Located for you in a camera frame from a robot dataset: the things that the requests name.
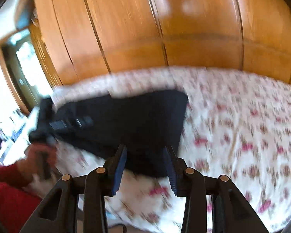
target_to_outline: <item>pink flower pattern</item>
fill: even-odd
[[[266,200],[258,209],[258,213],[262,214],[271,206],[271,200]]]
[[[196,146],[206,145],[206,144],[208,144],[208,140],[206,138],[199,137],[199,138],[195,139],[194,144]]]
[[[89,96],[125,97],[160,89],[189,96],[178,156],[206,176],[228,175],[270,232],[283,228],[291,218],[290,85],[235,70],[168,67],[97,77],[56,90],[52,98],[56,110]],[[73,176],[103,164],[86,152],[86,164],[72,156],[73,150],[59,153],[58,168]],[[106,209],[136,227],[165,233],[161,226],[174,224],[170,232],[179,233],[180,216],[165,213],[183,213],[185,201],[174,196],[168,178],[153,181],[124,171],[117,195],[106,198]],[[208,203],[208,233],[210,209]]]

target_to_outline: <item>red sleeve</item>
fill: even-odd
[[[0,166],[0,182],[5,182],[10,186],[21,188],[29,184],[18,171],[16,163],[10,166]]]
[[[0,182],[0,222],[8,233],[18,233],[40,201],[39,197]]]

